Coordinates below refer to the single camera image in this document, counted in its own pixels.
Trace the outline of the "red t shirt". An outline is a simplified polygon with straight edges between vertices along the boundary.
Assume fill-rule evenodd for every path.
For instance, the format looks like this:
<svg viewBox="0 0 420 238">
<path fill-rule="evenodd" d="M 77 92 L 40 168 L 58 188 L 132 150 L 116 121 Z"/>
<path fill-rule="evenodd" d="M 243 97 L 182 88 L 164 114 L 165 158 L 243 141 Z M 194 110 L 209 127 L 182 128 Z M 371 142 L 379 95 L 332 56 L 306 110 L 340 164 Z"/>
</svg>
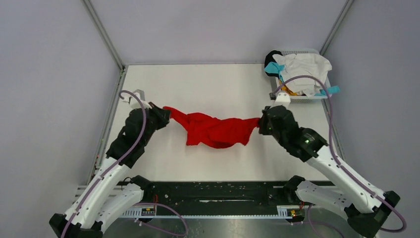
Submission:
<svg viewBox="0 0 420 238">
<path fill-rule="evenodd" d="M 185 114 L 175 108 L 165 106 L 170 117 L 187 132 L 186 145 L 204 144 L 215 149 L 225 149 L 237 143 L 247 145 L 255 128 L 259 128 L 259 118 L 218 119 L 203 113 Z"/>
</svg>

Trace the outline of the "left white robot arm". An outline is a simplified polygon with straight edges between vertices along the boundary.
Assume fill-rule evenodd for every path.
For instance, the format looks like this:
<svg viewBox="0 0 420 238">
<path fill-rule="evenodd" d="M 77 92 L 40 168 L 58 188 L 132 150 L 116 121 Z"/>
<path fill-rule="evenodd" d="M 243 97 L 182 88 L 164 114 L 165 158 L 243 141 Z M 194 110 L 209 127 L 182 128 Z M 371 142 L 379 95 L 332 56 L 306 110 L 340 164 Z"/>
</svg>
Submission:
<svg viewBox="0 0 420 238">
<path fill-rule="evenodd" d="M 141 176 L 134 177 L 116 197 L 109 198 L 109 195 L 144 154 L 152 135 L 166 127 L 169 120 L 170 111 L 153 103 L 142 102 L 129 113 L 99 171 L 81 196 L 64 214 L 55 213 L 50 218 L 49 224 L 57 237 L 101 238 L 131 206 L 152 201 L 151 182 Z"/>
</svg>

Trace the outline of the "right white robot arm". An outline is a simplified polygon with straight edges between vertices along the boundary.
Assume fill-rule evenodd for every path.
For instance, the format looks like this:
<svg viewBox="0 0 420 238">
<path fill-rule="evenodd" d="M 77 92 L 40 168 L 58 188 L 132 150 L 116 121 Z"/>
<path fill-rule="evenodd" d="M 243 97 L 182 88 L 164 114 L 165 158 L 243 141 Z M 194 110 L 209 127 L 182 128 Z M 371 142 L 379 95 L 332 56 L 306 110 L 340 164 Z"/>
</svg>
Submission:
<svg viewBox="0 0 420 238">
<path fill-rule="evenodd" d="M 400 196 L 376 187 L 334 154 L 328 142 L 316 131 L 300 127 L 290 110 L 290 96 L 272 94 L 274 102 L 262 111 L 259 133 L 271 135 L 291 156 L 300 159 L 326 176 L 339 192 L 334 192 L 300 176 L 288 181 L 284 198 L 318 205 L 335 213 L 359 235 L 373 238 L 394 211 Z"/>
</svg>

